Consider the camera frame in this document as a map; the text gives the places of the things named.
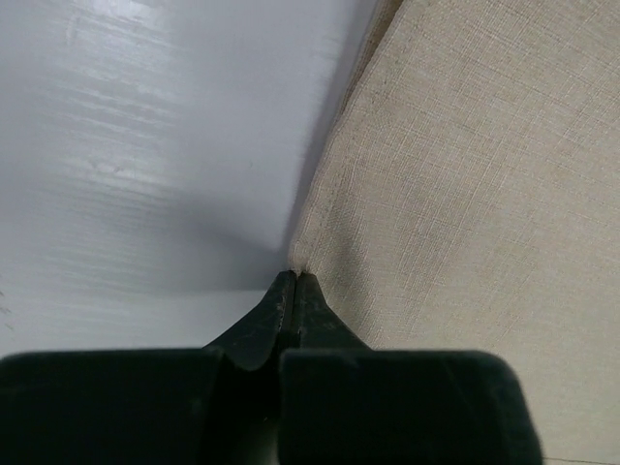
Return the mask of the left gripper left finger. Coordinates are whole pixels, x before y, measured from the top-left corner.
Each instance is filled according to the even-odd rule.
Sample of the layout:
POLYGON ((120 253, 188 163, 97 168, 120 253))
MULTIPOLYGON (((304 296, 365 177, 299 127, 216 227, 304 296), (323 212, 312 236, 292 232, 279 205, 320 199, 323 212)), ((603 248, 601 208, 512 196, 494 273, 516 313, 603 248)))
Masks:
POLYGON ((279 339, 289 332, 294 302, 295 273, 282 271, 259 303, 205 348, 221 350, 242 370, 260 369, 280 351, 279 339))

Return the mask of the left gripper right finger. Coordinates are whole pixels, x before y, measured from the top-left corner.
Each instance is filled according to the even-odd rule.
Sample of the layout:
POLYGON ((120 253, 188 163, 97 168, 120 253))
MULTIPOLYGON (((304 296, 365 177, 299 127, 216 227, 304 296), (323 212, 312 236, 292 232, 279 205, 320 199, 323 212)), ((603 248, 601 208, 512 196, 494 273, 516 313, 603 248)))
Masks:
POLYGON ((293 348, 296 350, 369 350, 328 306, 318 278, 302 273, 296 281, 293 306, 293 348))

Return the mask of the beige cloth napkin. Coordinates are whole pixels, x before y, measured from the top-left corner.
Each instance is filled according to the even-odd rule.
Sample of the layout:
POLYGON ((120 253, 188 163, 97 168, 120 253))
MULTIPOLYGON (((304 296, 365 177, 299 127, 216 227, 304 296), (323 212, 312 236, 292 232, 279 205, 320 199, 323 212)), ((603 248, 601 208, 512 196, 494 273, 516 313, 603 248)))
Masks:
POLYGON ((380 2, 289 260, 371 346, 504 358, 546 463, 617 463, 618 3, 380 2))

